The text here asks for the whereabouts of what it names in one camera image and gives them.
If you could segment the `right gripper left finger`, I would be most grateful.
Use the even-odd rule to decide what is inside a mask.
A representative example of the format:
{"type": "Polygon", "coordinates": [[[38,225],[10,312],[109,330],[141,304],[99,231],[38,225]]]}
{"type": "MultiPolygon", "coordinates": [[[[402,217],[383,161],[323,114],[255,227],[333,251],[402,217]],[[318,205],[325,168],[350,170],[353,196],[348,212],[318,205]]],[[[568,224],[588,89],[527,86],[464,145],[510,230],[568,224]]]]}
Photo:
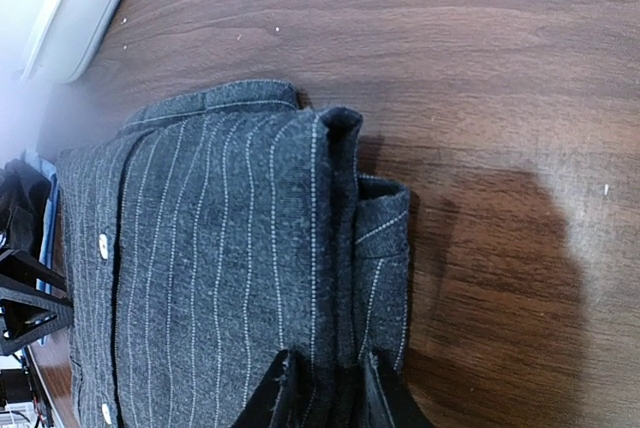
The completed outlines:
{"type": "Polygon", "coordinates": [[[233,428],[300,426],[298,361],[295,350],[281,350],[275,356],[233,428]]]}

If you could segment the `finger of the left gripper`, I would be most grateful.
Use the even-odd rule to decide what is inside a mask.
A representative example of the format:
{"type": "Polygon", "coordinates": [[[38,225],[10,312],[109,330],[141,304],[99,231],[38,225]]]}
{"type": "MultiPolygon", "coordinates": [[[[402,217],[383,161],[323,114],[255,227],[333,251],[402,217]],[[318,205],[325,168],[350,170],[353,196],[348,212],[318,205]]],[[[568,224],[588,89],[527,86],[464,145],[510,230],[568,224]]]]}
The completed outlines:
{"type": "Polygon", "coordinates": [[[65,278],[48,269],[29,253],[4,250],[1,253],[1,354],[10,356],[73,322],[73,306],[37,290],[43,281],[63,293],[65,278]]]}

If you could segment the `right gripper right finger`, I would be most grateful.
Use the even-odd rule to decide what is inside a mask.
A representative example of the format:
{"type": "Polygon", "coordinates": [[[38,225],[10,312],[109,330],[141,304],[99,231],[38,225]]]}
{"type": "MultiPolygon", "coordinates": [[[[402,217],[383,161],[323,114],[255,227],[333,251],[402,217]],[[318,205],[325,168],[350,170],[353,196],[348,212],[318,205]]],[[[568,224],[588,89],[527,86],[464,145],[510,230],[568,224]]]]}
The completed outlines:
{"type": "Polygon", "coordinates": [[[386,355],[377,349],[364,358],[366,427],[434,428],[386,355]]]}

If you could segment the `black shirt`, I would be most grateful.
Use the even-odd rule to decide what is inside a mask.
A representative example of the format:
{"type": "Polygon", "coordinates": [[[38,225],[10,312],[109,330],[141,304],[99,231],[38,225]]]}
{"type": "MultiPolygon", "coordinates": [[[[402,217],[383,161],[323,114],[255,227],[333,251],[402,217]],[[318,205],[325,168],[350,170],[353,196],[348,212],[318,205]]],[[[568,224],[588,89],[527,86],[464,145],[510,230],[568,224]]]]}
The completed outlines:
{"type": "Polygon", "coordinates": [[[38,258],[51,182],[20,159],[1,169],[1,248],[38,258]]]}

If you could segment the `dark pinstriped long sleeve shirt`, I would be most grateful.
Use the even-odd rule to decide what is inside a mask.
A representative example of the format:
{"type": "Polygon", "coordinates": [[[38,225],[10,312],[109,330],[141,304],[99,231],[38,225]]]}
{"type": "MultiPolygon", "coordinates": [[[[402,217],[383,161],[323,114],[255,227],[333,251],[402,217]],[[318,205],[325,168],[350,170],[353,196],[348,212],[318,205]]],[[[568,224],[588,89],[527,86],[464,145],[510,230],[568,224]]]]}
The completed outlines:
{"type": "Polygon", "coordinates": [[[410,192],[357,168],[361,115],[249,80],[62,152],[72,399],[83,427],[363,424],[363,364],[406,347],[410,192]]]}

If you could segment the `light blue shirt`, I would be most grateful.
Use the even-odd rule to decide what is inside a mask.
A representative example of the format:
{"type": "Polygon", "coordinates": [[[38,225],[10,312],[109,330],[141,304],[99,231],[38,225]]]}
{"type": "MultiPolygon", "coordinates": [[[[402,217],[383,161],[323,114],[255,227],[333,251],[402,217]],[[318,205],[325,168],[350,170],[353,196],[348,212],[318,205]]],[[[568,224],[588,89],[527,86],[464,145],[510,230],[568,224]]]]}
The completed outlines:
{"type": "Polygon", "coordinates": [[[43,215],[43,238],[39,262],[49,270],[53,269],[54,242],[56,235],[56,218],[59,204],[59,185],[57,170],[53,163],[34,151],[24,151],[22,160],[50,182],[50,190],[46,199],[43,215]]]}

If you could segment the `white plastic basin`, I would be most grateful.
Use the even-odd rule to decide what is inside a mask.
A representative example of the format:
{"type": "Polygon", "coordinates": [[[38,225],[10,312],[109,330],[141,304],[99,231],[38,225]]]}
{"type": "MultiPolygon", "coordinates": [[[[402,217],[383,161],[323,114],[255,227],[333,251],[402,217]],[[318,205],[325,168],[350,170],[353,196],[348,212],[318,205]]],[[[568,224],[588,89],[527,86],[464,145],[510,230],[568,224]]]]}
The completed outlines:
{"type": "Polygon", "coordinates": [[[96,55],[121,0],[44,0],[23,52],[20,79],[66,84],[96,55]]]}

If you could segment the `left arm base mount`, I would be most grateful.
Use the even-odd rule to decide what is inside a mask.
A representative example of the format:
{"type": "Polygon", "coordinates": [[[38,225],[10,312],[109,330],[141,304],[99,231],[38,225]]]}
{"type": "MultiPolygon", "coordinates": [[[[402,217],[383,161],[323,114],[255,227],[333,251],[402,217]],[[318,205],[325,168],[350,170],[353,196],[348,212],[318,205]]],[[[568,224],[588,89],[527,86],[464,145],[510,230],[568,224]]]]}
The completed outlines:
{"type": "Polygon", "coordinates": [[[51,403],[26,350],[1,358],[1,426],[56,426],[51,403]]]}

